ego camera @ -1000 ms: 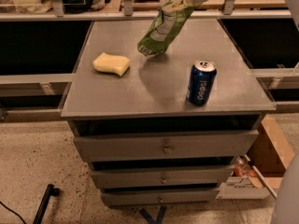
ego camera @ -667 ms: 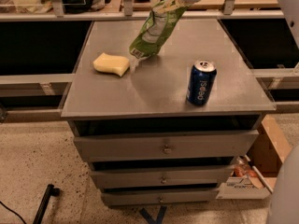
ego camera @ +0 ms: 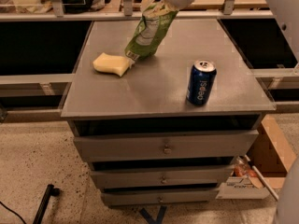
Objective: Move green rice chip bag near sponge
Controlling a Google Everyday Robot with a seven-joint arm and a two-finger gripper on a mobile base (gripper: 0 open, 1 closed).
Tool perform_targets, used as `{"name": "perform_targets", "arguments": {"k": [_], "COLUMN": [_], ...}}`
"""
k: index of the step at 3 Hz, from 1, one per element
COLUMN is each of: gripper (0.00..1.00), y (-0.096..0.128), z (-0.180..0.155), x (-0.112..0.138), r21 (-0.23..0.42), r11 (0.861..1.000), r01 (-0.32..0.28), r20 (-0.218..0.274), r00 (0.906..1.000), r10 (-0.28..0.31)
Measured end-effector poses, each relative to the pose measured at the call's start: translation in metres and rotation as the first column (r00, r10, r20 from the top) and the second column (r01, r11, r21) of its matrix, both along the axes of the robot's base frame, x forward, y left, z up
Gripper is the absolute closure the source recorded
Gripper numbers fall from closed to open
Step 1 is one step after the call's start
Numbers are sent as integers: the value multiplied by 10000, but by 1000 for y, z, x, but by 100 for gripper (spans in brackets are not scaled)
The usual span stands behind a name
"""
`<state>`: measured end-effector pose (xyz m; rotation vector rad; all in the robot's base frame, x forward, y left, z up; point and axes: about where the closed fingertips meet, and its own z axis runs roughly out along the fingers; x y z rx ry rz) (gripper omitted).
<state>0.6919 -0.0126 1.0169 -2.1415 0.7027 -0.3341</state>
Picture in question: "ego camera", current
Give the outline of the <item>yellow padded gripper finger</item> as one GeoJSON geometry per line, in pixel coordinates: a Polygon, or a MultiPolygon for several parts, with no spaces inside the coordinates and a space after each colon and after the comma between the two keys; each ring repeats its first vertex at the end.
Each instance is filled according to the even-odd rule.
{"type": "Polygon", "coordinates": [[[178,8],[167,3],[164,0],[161,0],[158,2],[154,9],[152,10],[152,16],[153,17],[158,17],[158,16],[163,16],[165,14],[168,14],[169,12],[177,12],[178,8]]]}

